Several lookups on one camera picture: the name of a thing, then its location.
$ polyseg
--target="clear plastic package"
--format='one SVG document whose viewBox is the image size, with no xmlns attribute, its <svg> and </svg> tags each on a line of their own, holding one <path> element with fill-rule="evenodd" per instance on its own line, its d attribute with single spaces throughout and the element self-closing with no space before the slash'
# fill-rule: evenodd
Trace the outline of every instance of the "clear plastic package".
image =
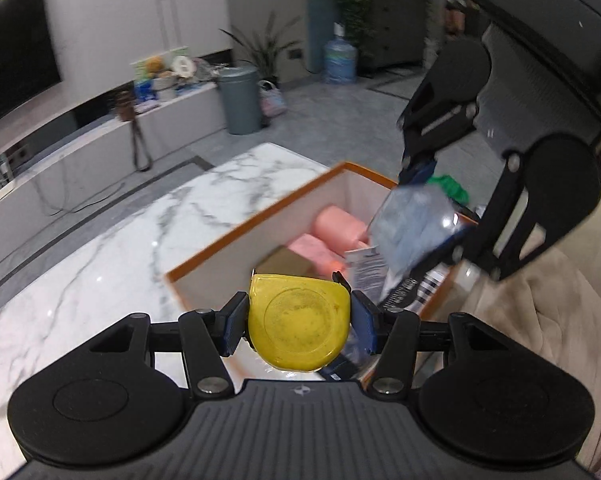
<svg viewBox="0 0 601 480">
<path fill-rule="evenodd" d="M 371 222 L 369 233 L 389 269 L 404 276 L 425 254 L 462 228 L 440 187 L 424 184 L 392 189 Z"/>
</svg>

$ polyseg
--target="pink sponge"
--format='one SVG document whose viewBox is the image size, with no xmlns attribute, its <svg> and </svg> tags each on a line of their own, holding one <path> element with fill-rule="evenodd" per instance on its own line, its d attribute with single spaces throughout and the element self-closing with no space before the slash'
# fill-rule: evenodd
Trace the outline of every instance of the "pink sponge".
<svg viewBox="0 0 601 480">
<path fill-rule="evenodd" d="M 366 247 L 367 226 L 347 211 L 335 205 L 323 209 L 314 221 L 312 234 L 327 244 L 334 253 L 344 257 L 347 251 Z"/>
<path fill-rule="evenodd" d="M 287 248 L 312 262 L 315 272 L 324 278 L 331 279 L 333 272 L 344 270 L 344 263 L 338 254 L 333 254 L 324 242 L 312 235 L 299 236 L 290 242 Z"/>
</svg>

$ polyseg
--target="green cloth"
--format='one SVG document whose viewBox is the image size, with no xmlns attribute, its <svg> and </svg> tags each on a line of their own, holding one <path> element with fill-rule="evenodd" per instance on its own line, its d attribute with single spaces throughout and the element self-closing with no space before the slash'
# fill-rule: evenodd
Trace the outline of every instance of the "green cloth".
<svg viewBox="0 0 601 480">
<path fill-rule="evenodd" d="M 449 175 L 433 176 L 427 183 L 437 184 L 449 198 L 452 198 L 459 204 L 467 205 L 469 203 L 469 193 Z"/>
</svg>

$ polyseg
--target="television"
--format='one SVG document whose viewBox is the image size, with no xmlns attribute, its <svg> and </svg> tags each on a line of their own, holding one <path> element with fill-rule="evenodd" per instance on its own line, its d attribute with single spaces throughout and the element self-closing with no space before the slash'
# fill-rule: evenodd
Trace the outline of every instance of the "television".
<svg viewBox="0 0 601 480">
<path fill-rule="evenodd" d="M 45 0 L 0 0 L 0 118 L 59 82 Z"/>
</svg>

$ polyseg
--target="blue gripper pad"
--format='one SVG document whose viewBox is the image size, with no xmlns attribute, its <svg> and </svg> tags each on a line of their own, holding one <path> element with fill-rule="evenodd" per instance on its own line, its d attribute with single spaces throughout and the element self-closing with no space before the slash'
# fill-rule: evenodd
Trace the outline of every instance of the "blue gripper pad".
<svg viewBox="0 0 601 480">
<path fill-rule="evenodd" d="M 436 160 L 421 162 L 407 170 L 405 168 L 398 177 L 399 186 L 413 186 L 414 184 L 426 184 L 436 170 Z"/>
<path fill-rule="evenodd" d="M 217 348 L 221 356 L 229 357 L 236 351 L 240 338 L 245 335 L 248 311 L 249 295 L 245 292 L 237 292 L 216 314 L 216 327 L 222 334 Z"/>
<path fill-rule="evenodd" d="M 358 337 L 360 351 L 372 355 L 382 350 L 378 347 L 382 324 L 382 310 L 360 290 L 354 290 L 351 293 L 351 327 Z"/>
</svg>

